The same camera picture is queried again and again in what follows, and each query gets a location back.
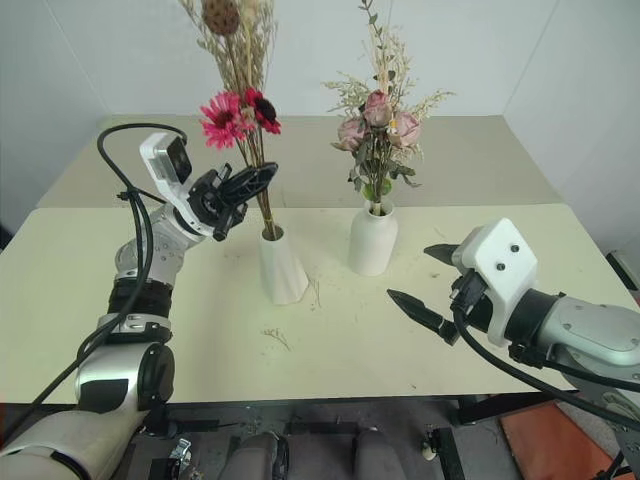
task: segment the black cable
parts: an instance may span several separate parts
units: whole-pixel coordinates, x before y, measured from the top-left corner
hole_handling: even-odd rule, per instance
[[[618,388],[620,390],[628,390],[629,392],[640,393],[640,383],[627,382],[617,378],[603,377],[595,373],[578,370],[577,368],[569,367],[562,363],[552,362],[550,360],[545,360],[542,365],[547,368],[551,368],[552,370],[564,373],[565,375],[581,378],[587,382],[597,383],[598,385],[604,385],[605,387]]]
[[[89,357],[89,355],[91,355],[100,345],[102,345],[102,343],[104,343],[104,340],[106,340],[111,330],[113,330],[113,328],[115,328],[116,325],[123,321],[131,312],[133,305],[137,301],[138,296],[145,286],[147,277],[149,276],[149,271],[151,270],[151,262],[153,260],[153,231],[151,226],[151,219],[149,218],[149,212],[147,211],[146,206],[140,198],[140,193],[142,192],[131,183],[131,181],[122,172],[122,170],[120,170],[120,168],[118,168],[113,160],[111,160],[106,150],[104,149],[104,140],[109,135],[120,130],[128,130],[132,128],[158,128],[176,132],[182,137],[185,145],[187,143],[187,135],[182,130],[171,125],[164,125],[160,123],[127,123],[116,125],[104,130],[102,133],[100,133],[96,141],[98,152],[107,163],[107,165],[111,168],[111,170],[113,170],[113,172],[125,185],[125,196],[127,200],[129,200],[129,204],[134,215],[134,225],[136,229],[136,249],[138,254],[138,274],[136,277],[136,286],[134,287],[134,290],[127,299],[126,303],[123,305],[122,310],[120,310],[120,312],[112,320],[105,323],[100,328],[92,332],[89,336],[87,336],[87,338],[85,338],[80,349],[78,350],[76,359],[71,362],[71,364],[69,364],[69,366],[67,366],[67,368],[65,368],[42,392],[40,392],[40,394],[29,404],[27,409],[11,425],[7,427],[2,437],[2,440],[5,442],[9,440],[9,438],[20,427],[20,425],[22,425],[26,421],[26,419],[29,418],[37,410],[38,406],[40,406],[57,387],[69,375],[71,375],[71,373],[73,373],[76,368],[78,368],[82,364],[82,362],[84,362]],[[142,217],[142,223],[144,224],[147,247],[142,268],[140,268],[143,252],[142,229],[140,225],[140,217],[138,215]]]
[[[570,393],[560,390],[559,388],[549,385],[548,383],[532,377],[531,375],[515,368],[512,365],[509,365],[505,361],[491,354],[486,348],[480,345],[480,343],[473,337],[473,335],[469,333],[469,330],[467,330],[466,317],[467,316],[462,309],[460,309],[459,307],[453,308],[453,322],[460,332],[460,336],[465,342],[467,342],[467,344],[473,351],[475,351],[478,355],[480,355],[484,360],[489,362],[494,367],[520,380],[521,382],[526,383],[536,390],[540,390],[541,392],[553,395],[558,400],[569,403],[574,407],[584,410],[585,412],[589,412],[609,422],[623,425],[632,430],[640,431],[640,422],[631,420],[629,417],[625,417],[624,415],[619,415],[604,408],[598,407],[590,402],[587,402],[586,400],[582,400],[579,397],[576,397]]]

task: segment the table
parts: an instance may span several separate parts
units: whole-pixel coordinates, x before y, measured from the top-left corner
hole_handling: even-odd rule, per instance
[[[197,117],[176,115],[114,116],[102,128],[125,122],[161,122],[189,135],[187,150],[194,178],[224,162],[241,167],[237,149],[206,148]],[[351,157],[335,141],[337,117],[284,117],[282,135],[265,136],[267,158],[280,170],[270,187],[275,207],[361,207],[362,197],[347,183]],[[106,148],[140,188],[155,192],[138,148],[151,130],[118,132]],[[423,125],[424,161],[415,160],[413,189],[397,182],[391,199],[397,206],[526,205],[558,203],[561,198],[501,116],[433,117]],[[122,185],[89,142],[41,199],[40,207],[115,207]]]
[[[176,357],[172,402],[530,391],[462,341],[449,347],[409,320],[385,293],[406,291],[447,313],[456,271],[422,249],[459,242],[473,227],[498,217],[511,218],[538,256],[541,290],[637,308],[565,205],[398,208],[396,252],[388,271],[374,278],[359,277],[345,264],[356,212],[275,210],[312,283],[294,305],[273,306],[262,293],[256,210],[226,242],[206,241],[188,252],[170,316],[169,345]],[[113,257],[132,235],[130,212],[122,208],[46,208],[31,214],[0,255],[0,401],[30,401],[72,360],[106,311]],[[282,342],[269,336],[276,332]],[[534,374],[570,388],[552,371]],[[71,382],[48,401],[74,402]]]

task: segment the white wall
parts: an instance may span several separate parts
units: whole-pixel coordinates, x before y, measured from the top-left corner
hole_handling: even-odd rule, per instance
[[[106,111],[46,3],[0,1],[0,221],[8,230]]]
[[[358,0],[276,0],[268,96],[324,115],[336,70],[370,74]],[[396,0],[419,90],[439,114],[501,114],[555,0]],[[377,0],[386,18],[388,0]],[[110,113],[197,113],[221,88],[177,0],[0,1],[0,221],[15,231]]]
[[[89,78],[116,113],[191,114],[221,88],[177,0],[48,0]],[[386,18],[388,0],[376,0]],[[446,115],[501,114],[555,0],[396,0],[393,23],[420,88],[455,90]],[[363,77],[359,0],[276,0],[280,27],[268,94],[283,114],[321,115],[336,70]]]
[[[637,0],[561,0],[505,111],[605,253],[640,235],[639,25]]]

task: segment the red gerbera daisy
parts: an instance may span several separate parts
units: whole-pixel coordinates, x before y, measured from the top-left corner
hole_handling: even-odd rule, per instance
[[[258,124],[269,133],[280,134],[280,123],[276,120],[276,109],[262,92],[249,88],[245,92],[247,104],[253,107]]]

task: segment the white vase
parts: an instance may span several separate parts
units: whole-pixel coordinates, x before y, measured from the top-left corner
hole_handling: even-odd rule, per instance
[[[371,214],[372,203],[367,201],[351,223],[349,267],[365,275],[380,275],[387,269],[398,236],[398,220],[393,203],[383,200],[384,216]]]
[[[276,226],[282,235],[266,240],[260,235],[260,277],[265,293],[276,305],[300,301],[309,286],[302,263],[291,248],[287,232]]]

